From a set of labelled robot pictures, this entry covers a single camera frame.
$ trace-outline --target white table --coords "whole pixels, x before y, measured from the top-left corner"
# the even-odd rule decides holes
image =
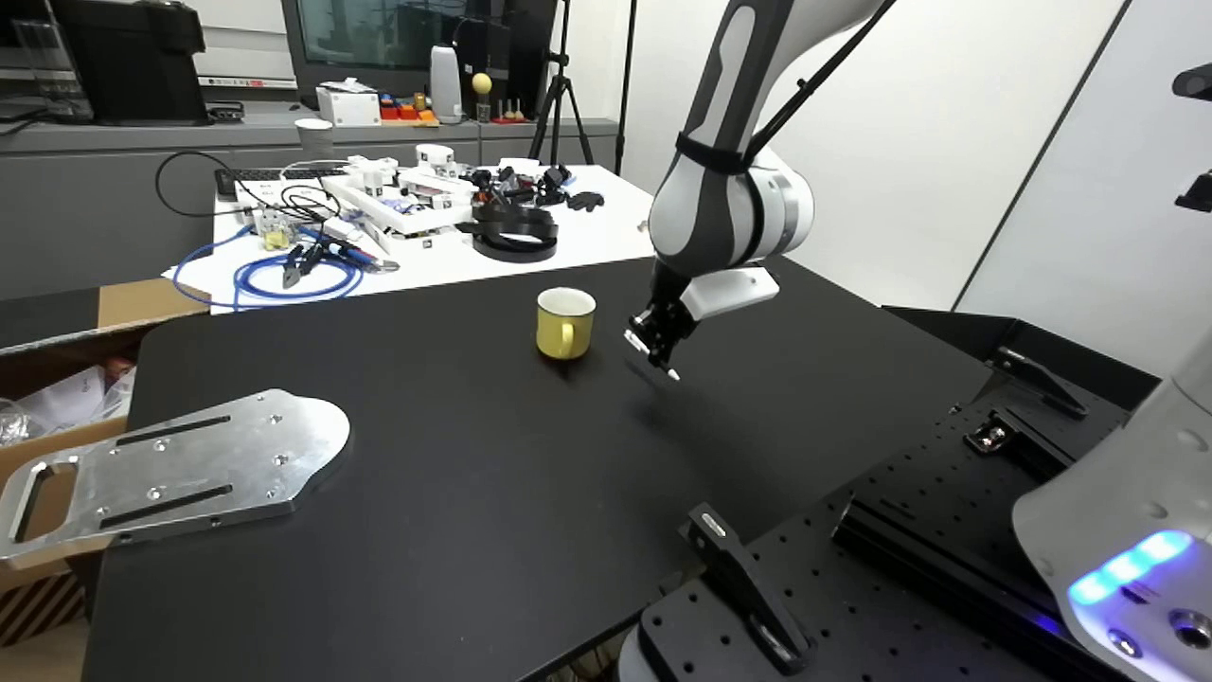
[[[255,193],[275,196],[275,183],[249,183]],[[460,284],[460,281],[494,281],[494,278],[519,278],[519,273],[543,273],[543,270],[576,270],[576,265],[601,265],[601,262],[636,262],[653,259],[646,244],[646,209],[653,196],[624,178],[609,176],[605,168],[571,168],[569,193],[593,190],[605,196],[593,211],[571,211],[569,204],[549,209],[559,224],[557,255],[547,262],[496,262],[472,250],[471,236],[461,231],[441,231],[431,239],[385,239],[398,273],[367,273],[347,294],[379,294],[379,293],[402,293],[402,288],[434,288],[434,284]],[[231,239],[242,231],[242,224],[231,217],[231,204],[216,211],[213,244]],[[163,278],[177,281],[181,288],[210,293],[213,313],[259,311],[259,308],[284,308],[282,300],[261,300],[249,293],[235,293],[235,273],[248,262],[268,259],[259,239],[235,239],[210,259],[197,259],[189,265],[171,265]],[[345,273],[319,265],[309,278],[304,278],[294,288],[282,284],[282,270],[261,270],[255,278],[265,293],[321,293],[337,284]]]

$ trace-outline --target floor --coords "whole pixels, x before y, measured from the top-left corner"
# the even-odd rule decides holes
[[[5,682],[77,682],[82,675],[86,622],[0,647]]]

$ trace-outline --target yellow cup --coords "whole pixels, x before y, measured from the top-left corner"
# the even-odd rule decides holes
[[[547,288],[537,294],[534,346],[549,359],[581,359],[593,342],[593,294],[581,288]]]

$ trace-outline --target metal clamp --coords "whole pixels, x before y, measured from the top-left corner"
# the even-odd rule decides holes
[[[0,566],[28,570],[97,555],[136,531],[226,526],[289,513],[345,442],[347,417],[337,406],[265,389],[33,460],[6,478],[0,495]],[[22,542],[37,480],[71,466],[68,521]]]

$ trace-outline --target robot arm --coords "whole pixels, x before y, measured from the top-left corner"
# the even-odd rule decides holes
[[[756,154],[766,143],[754,143],[756,113],[775,77],[800,52],[885,8],[889,0],[729,3],[686,133],[677,138],[673,168],[646,217],[660,270],[653,303],[634,317],[624,339],[657,366],[669,371],[673,346],[696,321],[782,293],[763,262],[806,239],[812,190],[775,154]]]

